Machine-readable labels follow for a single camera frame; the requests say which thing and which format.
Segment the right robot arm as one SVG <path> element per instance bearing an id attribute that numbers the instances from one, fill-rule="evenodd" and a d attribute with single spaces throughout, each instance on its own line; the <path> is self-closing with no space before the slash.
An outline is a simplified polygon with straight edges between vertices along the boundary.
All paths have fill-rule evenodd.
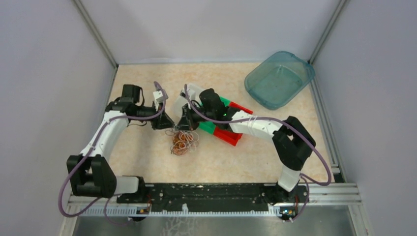
<path id="1" fill-rule="evenodd" d="M 212 121 L 219 129 L 269 141 L 283 164 L 277 182 L 277 197 L 284 203 L 295 198 L 300 172 L 316 146 L 315 140 L 301 122 L 293 116 L 278 121 L 226 106 L 212 88 L 202 91 L 199 94 L 201 103 L 192 107 L 191 97 L 194 95 L 191 89 L 183 90 L 174 102 L 175 114 L 180 118 L 178 129 L 193 131 L 201 123 Z"/>

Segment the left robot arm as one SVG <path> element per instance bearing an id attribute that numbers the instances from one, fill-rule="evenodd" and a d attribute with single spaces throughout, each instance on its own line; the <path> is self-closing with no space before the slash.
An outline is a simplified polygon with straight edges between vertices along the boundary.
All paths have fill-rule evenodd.
<path id="1" fill-rule="evenodd" d="M 165 112 L 168 96 L 158 82 L 154 85 L 150 107 L 144 105 L 140 86 L 123 85 L 121 96 L 106 106 L 100 127 L 87 146 L 80 154 L 69 156 L 66 165 L 73 195 L 110 198 L 128 194 L 137 204 L 146 200 L 148 191 L 143 178 L 115 175 L 109 160 L 120 135 L 131 121 L 150 123 L 154 130 L 174 127 L 174 122 Z"/>

